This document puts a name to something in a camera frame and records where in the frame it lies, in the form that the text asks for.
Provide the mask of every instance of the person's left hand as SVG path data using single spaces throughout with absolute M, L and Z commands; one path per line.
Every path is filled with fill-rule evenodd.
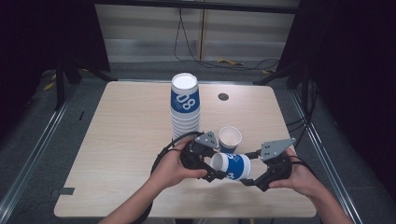
M 177 150 L 171 150 L 163 156 L 148 180 L 155 181 L 156 184 L 166 189 L 180 183 L 185 178 L 201 178 L 205 176 L 207 174 L 206 170 L 186 169 L 180 161 L 180 150 L 183 150 L 184 146 L 190 141 L 192 141 L 191 137 L 180 140 L 177 146 L 173 148 Z

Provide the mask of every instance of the blue and white paper cup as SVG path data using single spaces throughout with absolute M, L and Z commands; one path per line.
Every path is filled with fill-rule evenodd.
M 192 74 L 172 78 L 171 111 L 178 119 L 192 119 L 200 113 L 198 80 Z
M 227 178 L 239 180 L 250 175 L 250 160 L 243 154 L 216 153 L 210 161 L 210 166 L 216 171 L 227 174 Z
M 219 131 L 219 147 L 220 152 L 234 153 L 238 145 L 242 141 L 242 134 L 238 129 L 227 126 Z
M 199 131 L 200 97 L 198 80 L 190 73 L 181 73 L 172 78 L 170 111 L 173 137 Z

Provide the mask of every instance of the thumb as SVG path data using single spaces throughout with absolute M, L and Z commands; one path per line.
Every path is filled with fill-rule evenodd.
M 206 170 L 185 170 L 184 175 L 186 178 L 201 178 L 207 174 Z
M 288 188 L 289 187 L 289 180 L 276 180 L 269 184 L 270 189 L 280 189 L 280 188 Z

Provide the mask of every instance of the table top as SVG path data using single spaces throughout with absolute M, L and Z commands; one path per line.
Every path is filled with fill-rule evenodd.
M 243 135 L 235 153 L 259 149 L 261 143 L 289 138 L 270 87 L 199 84 L 201 131 L 216 136 L 224 126 Z M 157 154 L 172 140 L 170 83 L 110 82 L 92 118 L 73 167 L 64 184 L 75 188 L 61 195 L 57 217 L 105 217 L 148 179 Z M 229 95 L 227 101 L 220 93 Z M 266 165 L 253 160 L 249 178 Z M 215 179 L 185 179 L 164 190 L 150 217 L 312 217 L 314 205 L 292 189 L 245 187 Z

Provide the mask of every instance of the floor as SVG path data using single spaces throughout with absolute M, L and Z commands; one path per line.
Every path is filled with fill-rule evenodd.
M 264 68 L 273 63 L 263 62 L 259 66 Z M 249 68 L 257 64 L 245 62 Z M 261 69 L 235 71 L 207 68 L 193 61 L 112 63 L 111 69 L 108 75 L 124 80 L 169 81 L 173 75 L 189 71 L 203 82 L 251 84 L 268 76 Z M 0 223 L 97 223 L 100 220 L 99 217 L 57 218 L 53 215 L 58 196 L 56 192 L 64 186 L 106 87 L 104 81 L 90 73 L 81 71 L 81 74 L 81 83 L 66 85 L 67 104 L 61 112 L 54 111 L 56 88 L 44 91 L 43 88 L 51 80 L 43 77 L 20 122 L 0 143 Z M 286 81 L 286 78 L 278 78 L 268 85 L 274 89 L 282 115 L 289 124 L 300 119 L 301 114 L 296 104 L 299 91 L 288 90 Z M 301 136 L 302 140 L 296 147 L 299 156 L 312 166 L 319 180 L 352 214 L 355 223 L 396 223 L 395 202 L 348 143 L 342 130 L 337 129 L 320 95 L 311 121 L 312 126 L 305 131 L 304 126 L 298 128 L 301 122 L 288 126 L 291 136 Z M 309 132 L 314 130 L 319 137 Z M 320 220 L 318 217 L 270 218 L 256 219 L 254 223 L 320 223 Z

